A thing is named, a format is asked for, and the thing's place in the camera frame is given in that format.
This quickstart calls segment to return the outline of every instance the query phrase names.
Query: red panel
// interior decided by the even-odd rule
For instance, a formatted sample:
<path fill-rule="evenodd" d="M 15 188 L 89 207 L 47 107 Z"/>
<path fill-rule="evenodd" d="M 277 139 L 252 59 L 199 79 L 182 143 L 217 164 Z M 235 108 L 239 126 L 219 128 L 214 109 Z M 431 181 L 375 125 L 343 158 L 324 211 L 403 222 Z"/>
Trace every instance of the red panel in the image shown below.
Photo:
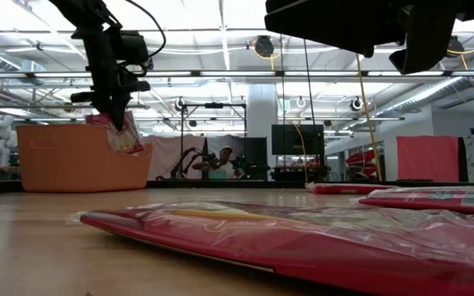
<path fill-rule="evenodd" d="M 94 211 L 81 222 L 371 294 L 474 295 L 474 224 L 446 211 L 190 202 Z"/>
<path fill-rule="evenodd" d="M 398 136 L 398 178 L 458 182 L 458 138 Z"/>

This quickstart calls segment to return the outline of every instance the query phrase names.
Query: wooden table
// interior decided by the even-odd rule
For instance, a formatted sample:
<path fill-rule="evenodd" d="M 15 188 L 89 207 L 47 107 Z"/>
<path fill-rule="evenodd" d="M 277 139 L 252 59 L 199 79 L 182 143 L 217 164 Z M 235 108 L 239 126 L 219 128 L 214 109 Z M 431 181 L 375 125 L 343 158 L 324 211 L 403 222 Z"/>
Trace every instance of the wooden table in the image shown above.
<path fill-rule="evenodd" d="M 177 201 L 348 207 L 352 196 L 303 190 L 150 189 L 100 194 L 0 195 L 0 295 L 351 294 L 303 280 L 147 246 L 86 225 L 71 213 Z"/>

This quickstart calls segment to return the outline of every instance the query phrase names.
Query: man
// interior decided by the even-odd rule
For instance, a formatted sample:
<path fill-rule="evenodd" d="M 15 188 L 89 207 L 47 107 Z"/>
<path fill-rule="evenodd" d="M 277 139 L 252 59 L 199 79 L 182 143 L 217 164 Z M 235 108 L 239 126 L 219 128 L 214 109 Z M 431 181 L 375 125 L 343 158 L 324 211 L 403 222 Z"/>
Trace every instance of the man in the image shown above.
<path fill-rule="evenodd" d="M 234 165 L 229 161 L 233 152 L 233 149 L 229 146 L 226 146 L 219 151 L 219 161 L 216 163 L 217 169 L 212 168 L 209 162 L 194 164 L 192 168 L 208 172 L 210 179 L 237 178 L 237 172 L 234 169 Z"/>

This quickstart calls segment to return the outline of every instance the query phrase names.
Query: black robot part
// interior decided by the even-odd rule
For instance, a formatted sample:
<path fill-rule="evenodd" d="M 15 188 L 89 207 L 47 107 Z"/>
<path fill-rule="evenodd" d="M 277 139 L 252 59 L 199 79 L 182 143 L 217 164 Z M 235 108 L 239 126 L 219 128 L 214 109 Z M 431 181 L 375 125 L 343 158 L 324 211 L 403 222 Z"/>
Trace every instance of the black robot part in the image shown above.
<path fill-rule="evenodd" d="M 137 79 L 145 76 L 150 59 L 143 36 L 121 30 L 122 25 L 101 0 L 49 1 L 77 28 L 72 38 L 83 40 L 89 60 L 86 70 L 91 72 L 92 91 L 74 94 L 71 101 L 91 102 L 100 113 L 109 113 L 116 128 L 122 130 L 130 94 L 150 89 L 149 83 Z M 129 65 L 140 66 L 142 75 L 127 70 Z"/>
<path fill-rule="evenodd" d="M 391 54 L 401 74 L 429 71 L 444 58 L 455 19 L 474 20 L 474 0 L 267 0 L 268 30 L 371 58 L 376 45 L 407 44 Z"/>

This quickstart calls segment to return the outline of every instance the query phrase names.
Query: orange basket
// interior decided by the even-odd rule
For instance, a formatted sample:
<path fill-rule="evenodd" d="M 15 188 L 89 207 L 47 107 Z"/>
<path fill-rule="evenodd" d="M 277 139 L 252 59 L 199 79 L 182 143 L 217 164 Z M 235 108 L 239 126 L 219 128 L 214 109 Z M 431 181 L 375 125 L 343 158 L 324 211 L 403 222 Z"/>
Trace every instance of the orange basket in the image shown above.
<path fill-rule="evenodd" d="M 146 186 L 152 144 L 138 155 L 111 150 L 105 128 L 17 127 L 21 182 L 28 192 L 107 192 Z"/>

